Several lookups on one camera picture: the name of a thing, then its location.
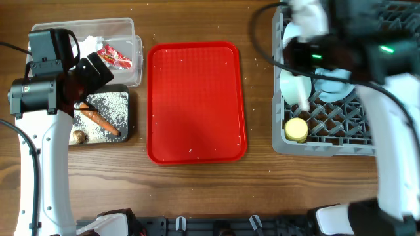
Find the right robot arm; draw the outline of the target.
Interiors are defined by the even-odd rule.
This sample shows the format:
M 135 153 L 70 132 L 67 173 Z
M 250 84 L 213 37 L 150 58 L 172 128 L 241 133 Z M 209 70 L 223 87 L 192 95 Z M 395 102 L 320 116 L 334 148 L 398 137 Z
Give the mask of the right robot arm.
M 376 149 L 378 194 L 319 208 L 324 235 L 416 235 L 419 232 L 419 51 L 407 29 L 382 29 L 375 1 L 290 1 L 301 34 L 285 50 L 296 75 L 316 68 L 350 73 Z

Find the red snack wrapper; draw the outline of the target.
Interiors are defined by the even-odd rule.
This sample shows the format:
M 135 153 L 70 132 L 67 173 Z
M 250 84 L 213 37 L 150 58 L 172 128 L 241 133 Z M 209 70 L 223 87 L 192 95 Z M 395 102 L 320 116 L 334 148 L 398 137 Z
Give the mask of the red snack wrapper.
M 131 69 L 132 61 L 128 57 L 122 55 L 115 48 L 111 47 L 109 44 L 106 44 L 100 50 L 96 52 L 100 58 L 105 61 L 107 64 L 116 67 L 117 69 Z

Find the white napkin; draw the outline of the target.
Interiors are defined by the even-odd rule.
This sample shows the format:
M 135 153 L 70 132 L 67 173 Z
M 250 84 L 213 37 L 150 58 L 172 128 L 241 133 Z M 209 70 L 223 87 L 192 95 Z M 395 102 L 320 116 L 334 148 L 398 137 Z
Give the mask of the white napkin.
M 99 51 L 103 47 L 103 37 L 88 36 L 83 42 L 79 43 L 79 49 L 82 58 L 86 58 L 89 54 Z

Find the green bowl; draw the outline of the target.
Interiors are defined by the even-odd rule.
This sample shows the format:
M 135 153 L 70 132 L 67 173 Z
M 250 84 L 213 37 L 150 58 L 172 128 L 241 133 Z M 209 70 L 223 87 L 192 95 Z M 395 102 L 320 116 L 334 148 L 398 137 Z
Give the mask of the green bowl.
M 282 70 L 280 73 L 280 90 L 281 94 L 287 104 L 293 106 L 298 103 L 297 89 L 296 89 L 296 77 L 291 72 Z

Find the orange carrot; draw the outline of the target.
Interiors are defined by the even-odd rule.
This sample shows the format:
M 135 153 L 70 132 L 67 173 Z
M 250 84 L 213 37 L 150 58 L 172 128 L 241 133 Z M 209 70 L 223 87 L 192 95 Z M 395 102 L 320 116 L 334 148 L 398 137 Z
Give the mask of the orange carrot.
M 119 136 L 120 132 L 114 126 L 112 126 L 99 112 L 94 111 L 92 107 L 89 107 L 86 103 L 81 103 L 79 106 L 79 111 L 91 121 L 102 127 L 104 130 L 113 134 L 114 136 Z

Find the yellow plastic cup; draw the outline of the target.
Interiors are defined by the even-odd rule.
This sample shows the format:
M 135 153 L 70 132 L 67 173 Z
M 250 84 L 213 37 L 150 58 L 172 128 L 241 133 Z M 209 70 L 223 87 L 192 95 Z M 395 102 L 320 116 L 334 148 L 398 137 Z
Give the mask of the yellow plastic cup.
M 308 137 L 308 125 L 301 118 L 292 118 L 285 123 L 285 137 L 290 141 L 303 143 Z

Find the light blue plate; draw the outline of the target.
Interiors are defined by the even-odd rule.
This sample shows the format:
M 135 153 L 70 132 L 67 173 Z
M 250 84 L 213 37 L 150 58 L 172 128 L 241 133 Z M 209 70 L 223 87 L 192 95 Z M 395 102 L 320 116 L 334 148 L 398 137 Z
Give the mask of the light blue plate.
M 318 68 L 315 70 L 316 75 L 323 75 L 326 77 L 335 77 L 339 79 L 349 79 L 351 72 L 343 69 L 335 69 L 329 71 L 327 69 Z M 353 90 L 355 85 L 349 83 L 341 83 L 336 81 L 326 81 L 315 79 L 315 91 L 320 91 L 318 98 L 323 102 L 337 102 L 347 97 Z

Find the brown food scrap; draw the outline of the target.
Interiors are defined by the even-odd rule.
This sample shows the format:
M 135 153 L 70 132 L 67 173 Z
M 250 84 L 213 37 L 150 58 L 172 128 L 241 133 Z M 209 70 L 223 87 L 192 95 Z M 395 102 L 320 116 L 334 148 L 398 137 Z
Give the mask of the brown food scrap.
M 73 131 L 72 136 L 72 144 L 84 144 L 87 141 L 87 135 L 81 130 Z

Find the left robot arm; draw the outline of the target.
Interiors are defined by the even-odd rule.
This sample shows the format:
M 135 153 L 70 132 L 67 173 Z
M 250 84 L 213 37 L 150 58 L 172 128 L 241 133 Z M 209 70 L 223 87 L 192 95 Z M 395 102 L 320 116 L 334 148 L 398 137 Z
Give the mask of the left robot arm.
M 70 206 L 68 146 L 74 105 L 114 76 L 95 52 L 74 54 L 75 34 L 62 28 L 31 31 L 32 57 L 13 81 L 8 101 L 19 135 L 20 212 L 15 235 L 75 235 Z

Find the white plastic spoon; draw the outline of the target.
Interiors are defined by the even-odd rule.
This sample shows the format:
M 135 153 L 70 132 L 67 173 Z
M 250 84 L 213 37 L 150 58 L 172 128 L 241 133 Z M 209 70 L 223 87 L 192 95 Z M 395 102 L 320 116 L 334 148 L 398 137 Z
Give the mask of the white plastic spoon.
M 296 77 L 296 80 L 297 80 L 296 89 L 297 89 L 299 107 L 303 111 L 309 111 L 310 104 L 309 104 L 308 98 L 312 90 L 311 80 L 310 78 L 303 77 L 303 76 Z

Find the light blue bowl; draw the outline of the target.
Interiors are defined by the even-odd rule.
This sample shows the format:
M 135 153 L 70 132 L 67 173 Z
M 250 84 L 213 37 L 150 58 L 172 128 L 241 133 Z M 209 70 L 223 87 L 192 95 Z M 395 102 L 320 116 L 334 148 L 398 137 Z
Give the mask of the light blue bowl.
M 294 24 L 293 22 L 288 23 L 288 25 L 286 25 L 284 29 L 283 47 L 286 48 L 290 40 L 300 35 L 301 35 L 301 27 Z

